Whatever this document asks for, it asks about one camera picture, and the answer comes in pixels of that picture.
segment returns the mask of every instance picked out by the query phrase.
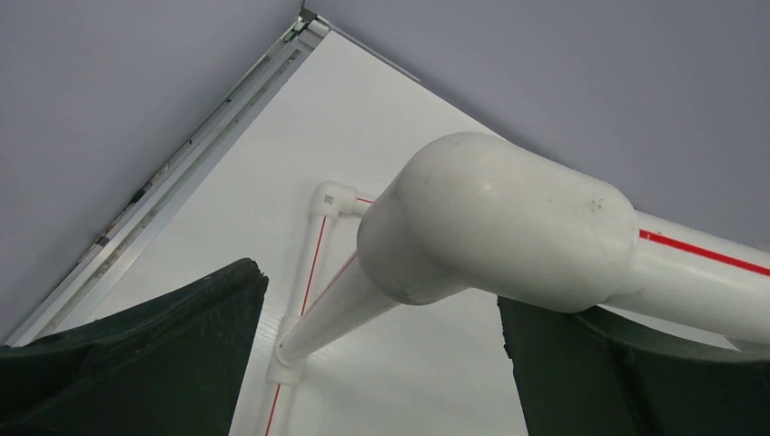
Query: pipe elbow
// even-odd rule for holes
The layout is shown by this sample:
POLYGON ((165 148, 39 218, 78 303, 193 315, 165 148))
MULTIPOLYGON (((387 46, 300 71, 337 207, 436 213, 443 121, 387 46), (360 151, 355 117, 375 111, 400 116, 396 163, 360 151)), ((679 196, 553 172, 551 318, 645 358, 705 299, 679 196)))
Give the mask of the pipe elbow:
POLYGON ((444 136, 361 220, 361 266, 397 302, 479 288, 558 312, 627 275, 636 214, 615 187, 487 134, 444 136))

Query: pvc pipe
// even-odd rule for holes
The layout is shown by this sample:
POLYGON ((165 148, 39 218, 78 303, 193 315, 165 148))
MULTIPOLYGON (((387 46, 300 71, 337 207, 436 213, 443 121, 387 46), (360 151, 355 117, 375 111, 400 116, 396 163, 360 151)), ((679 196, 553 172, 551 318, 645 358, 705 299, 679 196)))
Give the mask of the pvc pipe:
MULTIPOLYGON (((342 184, 325 181, 311 198, 311 217, 305 243, 292 286, 286 313, 281 318, 277 338, 289 332, 315 301, 319 278, 326 259, 334 223, 340 215, 363 215, 371 201, 368 196, 342 184)), ((290 415, 294 393, 304 369, 304 360, 285 365, 275 350, 266 375, 265 396, 258 414, 257 435, 283 435, 290 415)))
POLYGON ((614 186, 486 134, 423 147, 364 214, 357 245, 366 280, 319 299, 328 318, 302 320, 284 360, 379 316, 384 303, 358 302, 374 288, 417 305, 468 288, 556 312, 605 303, 770 344, 770 254, 638 213, 614 186))

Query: white pipe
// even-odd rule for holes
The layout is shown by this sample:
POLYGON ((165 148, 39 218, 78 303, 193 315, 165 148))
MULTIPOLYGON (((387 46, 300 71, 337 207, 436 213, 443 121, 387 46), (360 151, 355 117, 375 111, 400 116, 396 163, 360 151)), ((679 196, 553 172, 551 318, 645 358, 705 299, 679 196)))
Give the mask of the white pipe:
MULTIPOLYGON (((289 305, 281 319, 277 338, 289 332, 315 301, 316 290, 326 259, 332 229, 341 214, 363 215, 370 197, 354 188, 334 182, 319 184, 311 200, 311 217, 289 305)), ((294 393, 301 381, 305 361, 298 359, 292 366, 282 364, 273 352, 266 376, 265 395, 258 414, 259 436, 285 434, 294 393)))
MULTIPOLYGON (((606 303, 770 344, 770 254, 638 213, 614 186, 486 134, 451 134, 415 154, 361 220, 358 262, 406 304, 479 288, 556 312, 606 303)), ((359 292, 319 299, 313 311, 330 319, 301 322, 283 358, 377 316, 359 292)))

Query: pipe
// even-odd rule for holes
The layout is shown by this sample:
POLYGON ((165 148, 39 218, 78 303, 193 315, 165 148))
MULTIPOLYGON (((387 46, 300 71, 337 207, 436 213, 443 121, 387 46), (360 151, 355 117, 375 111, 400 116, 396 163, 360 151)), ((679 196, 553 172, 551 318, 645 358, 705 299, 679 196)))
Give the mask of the pipe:
MULTIPOLYGON (((369 196, 342 184, 325 181, 315 189, 311 198, 310 222, 297 275, 286 313, 281 318, 277 338, 291 331, 315 301, 336 219, 345 214, 361 216, 366 212, 369 204, 371 204, 369 196)), ((285 434, 294 393, 301 381, 304 363, 303 359, 298 359, 291 366, 284 365, 273 351, 266 375, 266 393, 258 413, 258 427, 255 434, 260 436, 285 434)))
MULTIPOLYGON (((478 288, 555 312, 604 303, 770 344, 770 254, 638 213, 614 186, 486 134, 417 152, 363 216, 357 245, 366 280, 399 303, 478 288)), ((381 314, 354 303, 358 292, 340 286, 319 299, 313 311, 330 319, 298 324, 283 358, 381 314), (340 313, 340 301, 361 312, 340 313)))

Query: metal edge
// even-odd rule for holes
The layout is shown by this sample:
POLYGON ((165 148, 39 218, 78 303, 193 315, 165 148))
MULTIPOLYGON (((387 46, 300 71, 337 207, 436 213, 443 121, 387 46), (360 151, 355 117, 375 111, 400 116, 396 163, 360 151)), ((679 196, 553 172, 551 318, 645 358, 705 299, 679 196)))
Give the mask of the metal edge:
MULTIPOLYGON (((317 29, 314 26, 312 32, 320 35, 317 29)), ((25 345, 85 321, 312 51, 314 45, 300 41, 297 34, 296 24, 292 25, 246 72, 210 117, 145 185, 149 189, 142 198, 121 212, 110 230, 100 237, 100 242, 108 242, 95 243, 6 343, 25 345), (99 284, 104 278, 112 284, 99 284)))

